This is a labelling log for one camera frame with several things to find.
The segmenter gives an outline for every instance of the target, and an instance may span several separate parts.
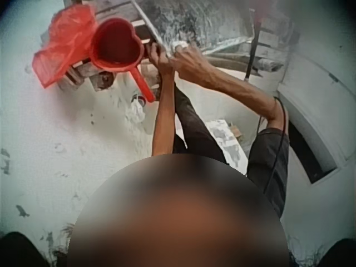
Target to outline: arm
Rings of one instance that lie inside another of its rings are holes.
[[[162,93],[156,118],[152,156],[171,154],[175,134],[174,76],[162,77]]]
[[[178,46],[171,62],[180,78],[240,101],[258,115],[265,117],[268,128],[283,130],[284,123],[287,123],[286,134],[288,134],[288,115],[284,122],[283,109],[278,101],[255,86],[212,66],[196,46],[187,48]]]
[[[152,156],[171,154],[175,134],[174,70],[166,53],[157,44],[147,46],[150,61],[161,73],[162,92],[156,118]]]

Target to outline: man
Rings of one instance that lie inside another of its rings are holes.
[[[281,102],[253,85],[218,70],[195,45],[178,46],[168,59],[162,46],[147,46],[150,61],[162,78],[152,155],[188,153],[226,163],[224,154],[196,114],[190,100],[175,86],[178,72],[183,80],[224,93],[267,119],[267,129],[258,134],[250,156],[247,177],[268,197],[281,217],[288,176],[288,114]],[[182,124],[187,148],[175,134],[175,113]]]
[[[288,266],[288,247],[274,212],[279,217],[283,212],[287,178],[289,144],[284,132],[288,132],[288,118],[282,105],[214,68],[194,46],[178,47],[171,59],[156,44],[148,50],[162,76],[152,155],[195,155],[151,157],[132,164],[124,172],[133,183],[128,187],[118,176],[105,182],[76,223],[68,257],[65,251],[56,252],[56,266]],[[175,71],[187,81],[235,98],[268,120],[268,128],[258,134],[251,148],[247,175],[274,210],[245,176],[226,165],[191,102],[176,88]],[[175,135],[175,113],[187,148]],[[88,227],[86,214],[102,217],[95,207],[105,210],[98,204],[112,193],[109,222],[96,230]],[[28,251],[28,260],[37,264],[29,243],[22,242],[21,236],[13,238],[24,246],[20,254]],[[16,257],[8,255],[10,260]]]

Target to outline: red handle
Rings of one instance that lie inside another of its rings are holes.
[[[137,85],[139,86],[142,94],[144,95],[144,97],[147,99],[147,101],[149,103],[154,102],[154,100],[156,99],[154,94],[151,92],[151,89],[149,88],[149,86],[147,85],[145,79],[143,78],[143,76],[140,74],[139,69],[137,67],[133,68],[132,70],[130,70],[131,75],[133,76],[133,78],[135,79]]]

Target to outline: paint stain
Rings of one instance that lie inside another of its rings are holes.
[[[120,108],[121,103],[122,103],[121,98],[118,98],[118,102],[117,102],[117,107],[118,107],[118,108]]]
[[[5,156],[5,157],[10,157],[9,152],[7,152],[6,149],[1,149],[1,155]]]
[[[85,155],[85,150],[84,150],[84,148],[80,147],[80,153],[82,154],[82,156]]]
[[[229,138],[228,134],[226,133],[226,131],[224,131],[223,128],[216,127],[216,128],[212,128],[211,131],[212,131],[212,135],[214,135],[216,138],[222,139],[223,141],[233,140],[232,137]]]
[[[4,160],[5,166],[1,167],[1,170],[4,172],[4,174],[9,175],[10,174],[10,160]]]
[[[74,230],[74,224],[67,224],[66,227],[63,228],[63,232],[66,234],[67,238],[71,238]]]
[[[21,205],[16,205],[17,210],[20,212],[19,216],[20,217],[29,217],[29,214],[25,212],[24,208]]]
[[[239,167],[240,161],[240,152],[238,146],[228,146],[224,147],[224,149],[230,154],[232,160],[236,163],[236,167]]]
[[[77,192],[75,192],[75,194],[72,196],[72,200],[77,200],[77,201],[81,201],[82,200],[82,198],[78,195],[78,193]]]
[[[57,171],[57,172],[55,173],[55,176],[56,176],[57,178],[61,178],[61,177],[67,178],[67,177],[69,177],[68,174],[62,173],[61,171]]]
[[[55,144],[55,151],[56,151],[57,154],[61,154],[61,153],[67,152],[66,148],[61,143],[56,143]]]
[[[31,72],[32,72],[32,67],[31,67],[31,65],[26,65],[26,67],[24,68],[24,71],[25,71],[25,73],[27,73],[27,74],[31,74]]]
[[[46,241],[48,242],[48,248],[50,249],[50,251],[52,251],[53,243],[54,243],[53,242],[53,232],[48,232]]]

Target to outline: wooden plank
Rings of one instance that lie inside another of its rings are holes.
[[[72,80],[72,82],[76,85],[81,85],[84,83],[84,77],[73,67],[70,67],[67,70],[67,74],[69,79]]]
[[[266,16],[262,19],[262,28],[266,28],[268,31],[277,33],[279,32],[278,23],[279,21],[277,19]]]
[[[82,0],[63,0],[63,3],[65,4],[65,7],[69,7],[73,4],[82,4]]]
[[[130,0],[83,0],[83,4],[90,4],[94,6],[96,13],[103,12],[119,4],[129,2]]]
[[[247,64],[238,62],[238,61],[233,61],[233,60],[226,60],[223,58],[215,58],[215,57],[206,57],[207,60],[212,64],[213,66],[217,68],[224,68],[227,70],[232,70],[232,71],[240,71],[240,72],[246,72],[247,69]],[[251,71],[252,75],[255,76],[260,76],[256,71],[252,70]]]
[[[63,92],[76,91],[80,87],[80,85],[74,84],[72,80],[68,78],[67,75],[64,75],[63,78],[57,82],[57,84]]]
[[[240,55],[238,53],[213,53],[209,55],[210,57],[215,57],[215,58],[222,58],[225,60],[233,60],[233,61],[239,61],[244,64],[249,63],[250,57],[247,57],[245,55]]]
[[[155,39],[153,37],[153,35],[151,34],[149,28],[145,24],[135,27],[135,30],[136,30],[136,35],[139,36],[139,38],[141,40],[146,40],[146,39],[153,40],[153,39]]]
[[[96,13],[99,23],[115,17],[121,17],[128,21],[139,21],[141,19],[139,13],[131,3],[119,4]]]
[[[288,51],[280,51],[270,47],[258,46],[256,56],[285,63],[287,61]]]
[[[85,63],[76,68],[77,72],[83,77],[91,77],[97,75],[103,70],[95,67],[92,62]]]
[[[275,34],[268,32],[260,32],[260,38],[258,39],[259,43],[264,43],[274,48],[279,46],[279,37]]]

